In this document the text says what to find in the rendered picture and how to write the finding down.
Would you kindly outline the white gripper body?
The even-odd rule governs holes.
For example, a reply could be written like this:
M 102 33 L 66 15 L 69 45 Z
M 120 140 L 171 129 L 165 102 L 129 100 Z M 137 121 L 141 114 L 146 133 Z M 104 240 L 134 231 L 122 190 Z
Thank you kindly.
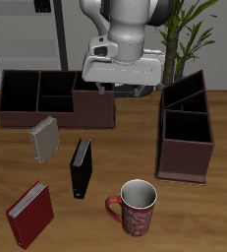
M 160 83 L 165 54 L 145 49 L 139 60 L 123 65 L 113 58 L 85 56 L 83 79 L 86 82 L 156 86 Z

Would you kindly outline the wide dark brown desk caddy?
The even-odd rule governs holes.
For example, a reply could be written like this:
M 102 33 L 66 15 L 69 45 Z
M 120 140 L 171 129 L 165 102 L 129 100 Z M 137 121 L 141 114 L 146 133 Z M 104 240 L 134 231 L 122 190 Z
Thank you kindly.
M 0 126 L 31 128 L 51 116 L 66 129 L 113 129 L 114 86 L 82 79 L 80 71 L 5 70 L 0 88 Z

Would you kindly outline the tall dark brown desk caddy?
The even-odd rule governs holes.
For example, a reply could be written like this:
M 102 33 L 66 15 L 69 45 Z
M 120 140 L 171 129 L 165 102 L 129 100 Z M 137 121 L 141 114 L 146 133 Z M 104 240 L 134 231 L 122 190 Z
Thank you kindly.
M 203 70 L 162 89 L 155 180 L 205 185 L 214 148 Z

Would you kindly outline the red patterned mug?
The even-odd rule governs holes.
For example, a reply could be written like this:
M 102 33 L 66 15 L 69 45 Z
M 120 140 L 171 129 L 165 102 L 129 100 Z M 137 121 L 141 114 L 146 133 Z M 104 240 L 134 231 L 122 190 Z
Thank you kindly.
M 143 236 L 147 233 L 157 200 L 156 189 L 147 181 L 134 179 L 127 181 L 121 188 L 119 196 L 109 196 L 105 201 L 106 212 L 118 221 L 124 231 L 133 236 Z M 122 215 L 110 209 L 110 205 L 118 203 Z

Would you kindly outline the green pot plant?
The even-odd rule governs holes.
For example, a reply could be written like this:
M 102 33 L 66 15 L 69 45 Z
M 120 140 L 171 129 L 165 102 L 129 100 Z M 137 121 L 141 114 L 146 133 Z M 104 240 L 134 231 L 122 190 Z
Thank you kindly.
M 211 36 L 212 28 L 206 30 L 200 37 L 197 37 L 202 21 L 192 27 L 188 27 L 188 23 L 217 2 L 218 0 L 207 0 L 199 4 L 199 1 L 197 1 L 186 11 L 184 9 L 185 0 L 174 0 L 172 16 L 164 24 L 165 31 L 160 31 L 163 37 L 162 43 L 166 47 L 162 75 L 163 86 L 182 80 L 185 63 L 189 59 L 198 59 L 195 53 L 203 46 L 214 43 L 214 40 L 208 40 Z M 179 34 L 182 29 L 188 30 L 187 36 L 189 41 L 186 45 L 179 41 Z

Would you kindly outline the grey book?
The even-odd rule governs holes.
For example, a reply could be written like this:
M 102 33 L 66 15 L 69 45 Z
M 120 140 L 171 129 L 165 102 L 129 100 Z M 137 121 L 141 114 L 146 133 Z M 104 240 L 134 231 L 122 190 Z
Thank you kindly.
M 28 131 L 34 159 L 43 162 L 60 147 L 57 119 L 48 116 Z

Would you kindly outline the black book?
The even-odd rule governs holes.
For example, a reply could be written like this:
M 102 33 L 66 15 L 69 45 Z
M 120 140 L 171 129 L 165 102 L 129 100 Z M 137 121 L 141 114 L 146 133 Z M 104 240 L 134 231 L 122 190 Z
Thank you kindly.
M 76 199 L 83 199 L 92 175 L 90 140 L 79 140 L 70 163 L 73 194 Z

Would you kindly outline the white shelf unit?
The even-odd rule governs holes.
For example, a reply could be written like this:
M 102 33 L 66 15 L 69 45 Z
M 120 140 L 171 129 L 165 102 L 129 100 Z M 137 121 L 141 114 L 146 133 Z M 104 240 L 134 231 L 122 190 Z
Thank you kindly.
M 0 62 L 68 70 L 62 0 L 0 0 Z

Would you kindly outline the red book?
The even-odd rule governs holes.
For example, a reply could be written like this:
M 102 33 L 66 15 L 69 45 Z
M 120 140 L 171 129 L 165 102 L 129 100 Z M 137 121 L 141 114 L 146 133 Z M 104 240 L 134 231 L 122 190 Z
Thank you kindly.
M 6 217 L 16 243 L 27 249 L 54 218 L 48 186 L 36 181 L 6 210 Z

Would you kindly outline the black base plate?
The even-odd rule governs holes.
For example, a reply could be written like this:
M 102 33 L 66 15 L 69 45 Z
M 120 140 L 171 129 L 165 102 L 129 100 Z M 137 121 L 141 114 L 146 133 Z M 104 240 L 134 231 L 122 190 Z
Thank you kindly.
M 134 88 L 141 86 L 141 93 L 139 97 L 147 96 L 153 91 L 153 86 L 144 85 L 115 85 L 116 97 L 134 97 Z

